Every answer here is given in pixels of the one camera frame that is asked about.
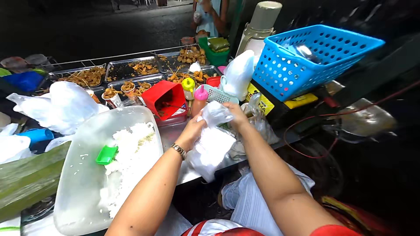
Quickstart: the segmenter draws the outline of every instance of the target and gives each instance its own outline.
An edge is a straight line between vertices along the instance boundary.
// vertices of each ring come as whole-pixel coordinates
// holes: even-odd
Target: yellow label
[[[259,93],[259,90],[252,84],[249,83],[248,85],[248,92],[246,101],[249,102],[253,94]],[[268,98],[266,98],[264,95],[261,94],[261,100],[258,106],[261,108],[262,111],[264,111],[265,115],[268,115],[270,111],[274,108],[274,104],[271,103]]]

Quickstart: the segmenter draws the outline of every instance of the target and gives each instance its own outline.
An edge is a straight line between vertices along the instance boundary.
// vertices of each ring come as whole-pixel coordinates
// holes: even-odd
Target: person standing
[[[227,35],[226,15],[229,0],[194,0],[193,10],[200,13],[197,21],[192,22],[196,33],[207,32],[208,37]]]

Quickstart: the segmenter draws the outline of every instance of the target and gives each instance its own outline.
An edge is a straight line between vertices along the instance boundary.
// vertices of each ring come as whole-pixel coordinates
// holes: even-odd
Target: street
[[[26,16],[1,29],[1,57],[42,53],[66,62],[179,46],[194,36],[192,14],[192,5],[181,5],[83,18]]]

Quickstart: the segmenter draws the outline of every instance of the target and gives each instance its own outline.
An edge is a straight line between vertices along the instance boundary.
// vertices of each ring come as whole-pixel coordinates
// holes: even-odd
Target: green container
[[[226,63],[230,49],[225,52],[213,52],[209,48],[206,37],[199,38],[198,45],[200,45],[200,48],[204,49],[204,51],[206,52],[206,57],[210,61],[210,65],[223,66]]]

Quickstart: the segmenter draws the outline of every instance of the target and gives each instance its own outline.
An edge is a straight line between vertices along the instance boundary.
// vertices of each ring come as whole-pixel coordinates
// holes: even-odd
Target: red wire
[[[417,82],[412,83],[411,85],[409,85],[409,86],[407,86],[407,87],[405,87],[405,88],[403,88],[403,89],[401,89],[401,90],[399,90],[399,91],[397,91],[397,92],[395,92],[395,93],[393,93],[393,94],[391,94],[391,95],[389,95],[389,96],[387,96],[387,97],[385,97],[385,98],[383,98],[383,99],[381,99],[381,100],[379,100],[379,101],[377,101],[377,102],[374,102],[374,103],[372,103],[372,104],[369,104],[369,105],[367,105],[367,106],[365,106],[365,107],[363,107],[363,108],[360,108],[360,109],[358,109],[358,110],[352,110],[352,111],[347,111],[347,112],[343,112],[343,113],[313,115],[313,116],[309,116],[309,117],[306,117],[306,118],[304,118],[304,119],[301,119],[301,120],[299,120],[299,121],[296,121],[294,124],[292,124],[291,126],[289,126],[289,127],[285,130],[284,135],[283,135],[283,140],[284,140],[284,142],[286,143],[286,145],[287,145],[287,146],[289,146],[290,148],[292,148],[292,146],[290,145],[290,143],[288,143],[288,142],[287,142],[287,140],[286,140],[286,133],[287,133],[287,131],[288,131],[291,127],[293,127],[293,126],[295,126],[295,125],[297,125],[297,124],[299,124],[299,123],[301,123],[301,122],[303,122],[303,121],[305,121],[305,120],[312,119],[312,118],[314,118],[314,117],[316,117],[316,116],[332,116],[332,115],[339,116],[339,115],[348,115],[348,114],[352,114],[352,113],[359,112],[359,111],[361,111],[361,110],[366,110],[366,109],[368,109],[368,108],[370,108],[370,107],[372,107],[372,106],[378,105],[378,104],[379,104],[379,103],[381,103],[381,102],[384,102],[384,101],[386,101],[386,100],[388,100],[388,99],[391,99],[391,98],[393,98],[393,97],[395,97],[395,96],[397,96],[397,95],[400,95],[400,94],[402,94],[402,93],[406,92],[407,90],[409,90],[409,89],[411,89],[411,88],[413,88],[413,87],[417,86],[418,84],[420,84],[420,80],[418,80]],[[327,152],[325,153],[325,155],[322,155],[322,156],[319,156],[319,157],[313,157],[313,156],[309,156],[309,155],[303,154],[303,153],[299,152],[298,150],[296,150],[296,149],[294,149],[294,148],[292,148],[292,150],[293,150],[293,151],[295,151],[295,152],[297,152],[297,153],[299,153],[299,154],[301,154],[301,155],[303,155],[303,156],[306,156],[306,157],[309,157],[309,158],[315,158],[315,159],[318,159],[318,158],[323,158],[323,157],[328,156],[328,155],[330,154],[331,150],[333,149],[334,145],[337,143],[337,141],[338,141],[338,138],[337,138],[337,137],[335,137],[335,139],[334,139],[333,143],[331,144],[330,148],[328,148],[328,150],[327,150]]]

